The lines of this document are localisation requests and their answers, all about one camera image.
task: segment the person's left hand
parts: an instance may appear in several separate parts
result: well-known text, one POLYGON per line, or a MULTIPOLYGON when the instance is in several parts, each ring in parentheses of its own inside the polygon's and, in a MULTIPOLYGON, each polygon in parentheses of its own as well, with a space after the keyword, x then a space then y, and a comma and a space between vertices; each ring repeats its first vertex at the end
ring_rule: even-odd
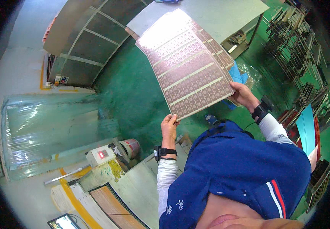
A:
POLYGON ((176 114, 168 114, 161 123, 163 148, 175 149, 176 127, 180 124, 176 118, 176 114))

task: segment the person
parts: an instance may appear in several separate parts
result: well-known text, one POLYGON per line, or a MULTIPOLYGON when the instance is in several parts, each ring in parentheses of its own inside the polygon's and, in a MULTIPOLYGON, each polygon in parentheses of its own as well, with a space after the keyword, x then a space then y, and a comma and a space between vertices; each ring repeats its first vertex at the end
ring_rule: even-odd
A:
MULTIPOLYGON (((245 85, 230 85, 231 100, 253 114, 261 102, 245 85)), ((176 118, 169 114, 161 123, 162 148, 175 150, 176 118)), ((255 121, 266 142, 233 121, 218 121, 194 141, 179 177, 176 154, 160 159, 159 228, 303 227, 289 218, 309 184, 309 159, 271 114, 255 121)))

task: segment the clear plastic curtain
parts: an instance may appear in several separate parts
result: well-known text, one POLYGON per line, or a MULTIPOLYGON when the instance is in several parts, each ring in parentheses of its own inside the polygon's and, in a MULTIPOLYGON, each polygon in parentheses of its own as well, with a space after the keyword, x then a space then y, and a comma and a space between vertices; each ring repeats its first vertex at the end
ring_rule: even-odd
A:
POLYGON ((100 141, 118 136, 103 95, 35 94, 5 97, 2 146, 11 180, 85 160, 100 141))

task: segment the monitor screen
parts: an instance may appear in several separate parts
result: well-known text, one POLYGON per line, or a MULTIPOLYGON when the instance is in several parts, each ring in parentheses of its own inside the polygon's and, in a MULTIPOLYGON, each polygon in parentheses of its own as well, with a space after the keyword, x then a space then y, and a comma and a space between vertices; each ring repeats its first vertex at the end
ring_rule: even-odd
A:
POLYGON ((48 222, 52 229, 80 229, 75 222, 72 221, 68 214, 64 214, 48 222))

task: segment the hand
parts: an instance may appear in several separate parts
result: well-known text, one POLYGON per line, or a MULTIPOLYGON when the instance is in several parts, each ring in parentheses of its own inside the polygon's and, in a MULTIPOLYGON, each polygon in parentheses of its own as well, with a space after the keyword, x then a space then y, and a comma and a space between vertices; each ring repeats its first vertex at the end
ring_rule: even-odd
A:
POLYGON ((168 114, 161 123, 163 148, 175 149, 176 127, 180 124, 176 118, 176 114, 168 114))
POLYGON ((230 82, 230 86, 235 89, 236 92, 228 99, 244 105, 252 114, 254 109, 260 104, 259 99, 257 99, 253 93, 251 93, 250 89, 244 84, 230 82))

